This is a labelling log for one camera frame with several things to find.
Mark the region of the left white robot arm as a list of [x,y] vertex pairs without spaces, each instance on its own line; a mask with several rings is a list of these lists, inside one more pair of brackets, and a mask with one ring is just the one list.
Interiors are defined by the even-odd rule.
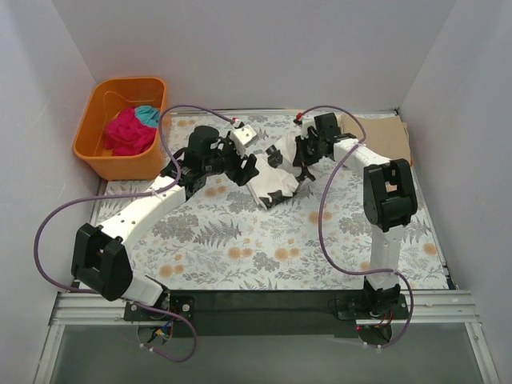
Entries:
[[72,275],[108,301],[140,302],[150,318],[163,319],[170,310],[165,287],[133,270],[130,252],[164,216],[200,191],[208,177],[225,174],[243,186],[257,176],[257,159],[246,152],[256,137],[249,125],[234,128],[226,136],[211,126],[195,127],[187,146],[173,154],[143,196],[98,226],[87,223],[79,228]]

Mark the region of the white t shirt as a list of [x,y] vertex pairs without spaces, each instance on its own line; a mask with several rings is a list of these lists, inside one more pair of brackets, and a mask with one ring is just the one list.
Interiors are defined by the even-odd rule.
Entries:
[[257,204],[268,210],[289,199],[316,180],[307,166],[293,164],[298,154],[296,137],[282,136],[276,143],[257,154],[257,176],[247,183],[247,188]]

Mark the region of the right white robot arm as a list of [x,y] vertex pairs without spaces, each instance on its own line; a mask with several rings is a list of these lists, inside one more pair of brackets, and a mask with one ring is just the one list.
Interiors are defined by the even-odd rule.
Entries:
[[361,138],[343,134],[333,113],[312,119],[299,113],[294,123],[301,127],[292,161],[301,169],[300,182],[314,180],[308,167],[322,158],[331,158],[337,163],[336,170],[346,166],[362,179],[362,205],[371,226],[371,255],[370,270],[358,273],[364,280],[362,299],[356,308],[380,318],[398,304],[401,241],[418,210],[410,164],[404,158],[381,156],[365,146]]

